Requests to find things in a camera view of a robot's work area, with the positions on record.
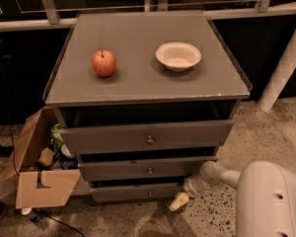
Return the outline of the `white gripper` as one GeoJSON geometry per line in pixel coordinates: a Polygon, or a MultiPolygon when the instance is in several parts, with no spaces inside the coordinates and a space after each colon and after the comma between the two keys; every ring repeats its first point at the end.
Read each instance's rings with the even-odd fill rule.
{"type": "Polygon", "coordinates": [[[191,175],[190,177],[185,179],[184,183],[184,191],[185,192],[179,192],[174,200],[171,202],[169,209],[170,211],[177,211],[182,206],[187,204],[189,202],[189,197],[196,198],[201,193],[205,191],[213,191],[215,189],[218,189],[222,186],[220,182],[218,183],[212,183],[209,181],[206,181],[202,176],[200,175],[191,175]]]}

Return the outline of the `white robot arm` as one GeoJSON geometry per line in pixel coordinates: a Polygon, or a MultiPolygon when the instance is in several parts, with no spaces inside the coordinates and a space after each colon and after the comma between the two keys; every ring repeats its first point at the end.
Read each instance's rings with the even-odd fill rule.
{"type": "Polygon", "coordinates": [[[236,237],[296,237],[296,174],[267,161],[241,172],[206,161],[188,177],[170,205],[176,211],[203,191],[236,191],[236,237]]]}

